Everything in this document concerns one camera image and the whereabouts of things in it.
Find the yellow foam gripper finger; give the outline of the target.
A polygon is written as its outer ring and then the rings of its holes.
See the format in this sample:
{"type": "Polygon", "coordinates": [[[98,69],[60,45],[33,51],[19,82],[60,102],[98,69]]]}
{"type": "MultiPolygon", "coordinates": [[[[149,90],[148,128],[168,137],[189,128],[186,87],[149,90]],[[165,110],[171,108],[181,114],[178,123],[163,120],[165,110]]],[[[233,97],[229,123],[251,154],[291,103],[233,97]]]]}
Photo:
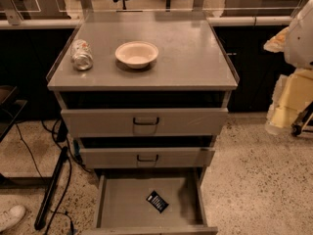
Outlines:
{"type": "Polygon", "coordinates": [[[289,75],[280,75],[267,113],[265,129],[270,134],[291,130],[291,125],[313,101],[312,29],[284,28],[263,48],[266,51],[283,52],[285,61],[295,67],[289,75]]]}

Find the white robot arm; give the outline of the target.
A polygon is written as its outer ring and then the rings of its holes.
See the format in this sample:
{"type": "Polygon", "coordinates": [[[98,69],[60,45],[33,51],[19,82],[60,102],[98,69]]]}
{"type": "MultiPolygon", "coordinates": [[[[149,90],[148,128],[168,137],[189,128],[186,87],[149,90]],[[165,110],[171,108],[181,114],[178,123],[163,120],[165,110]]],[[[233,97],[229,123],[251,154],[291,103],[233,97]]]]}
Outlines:
{"type": "Polygon", "coordinates": [[[313,102],[313,0],[263,48],[283,52],[285,62],[295,67],[291,75],[279,76],[265,123],[271,134],[291,131],[300,114],[313,102]]]}

